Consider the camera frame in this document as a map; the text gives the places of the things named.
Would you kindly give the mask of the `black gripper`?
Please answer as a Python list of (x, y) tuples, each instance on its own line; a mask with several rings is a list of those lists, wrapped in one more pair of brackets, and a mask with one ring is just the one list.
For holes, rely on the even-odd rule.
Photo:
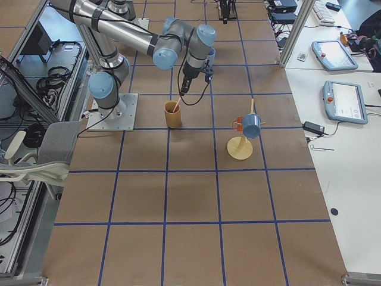
[(204, 73), (205, 82), (210, 83), (214, 74), (214, 69), (213, 64), (207, 58), (203, 61), (198, 58), (187, 58), (185, 60), (185, 65), (182, 68), (182, 72), (184, 77), (179, 93), (184, 95), (188, 93), (192, 80), (196, 79), (200, 73)]

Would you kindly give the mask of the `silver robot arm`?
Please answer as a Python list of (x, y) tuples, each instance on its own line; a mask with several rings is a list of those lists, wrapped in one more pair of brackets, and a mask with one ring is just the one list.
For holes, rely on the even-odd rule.
[(173, 17), (165, 21), (163, 33), (158, 35), (92, 1), (51, 1), (50, 5), (71, 22), (85, 25), (146, 54), (161, 70), (171, 69), (185, 49), (181, 70), (183, 82), (178, 84), (179, 100), (188, 93), (192, 80), (202, 72), (216, 39), (212, 26), (193, 27)]

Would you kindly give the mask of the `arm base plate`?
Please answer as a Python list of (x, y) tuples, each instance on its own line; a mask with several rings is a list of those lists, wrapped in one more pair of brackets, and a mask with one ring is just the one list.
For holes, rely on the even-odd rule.
[(120, 102), (113, 112), (107, 118), (109, 110), (100, 109), (101, 112), (90, 113), (86, 127), (91, 132), (133, 131), (138, 98), (137, 93), (120, 93)]
[(135, 23), (138, 26), (148, 30), (148, 27), (149, 27), (149, 18), (135, 18)]

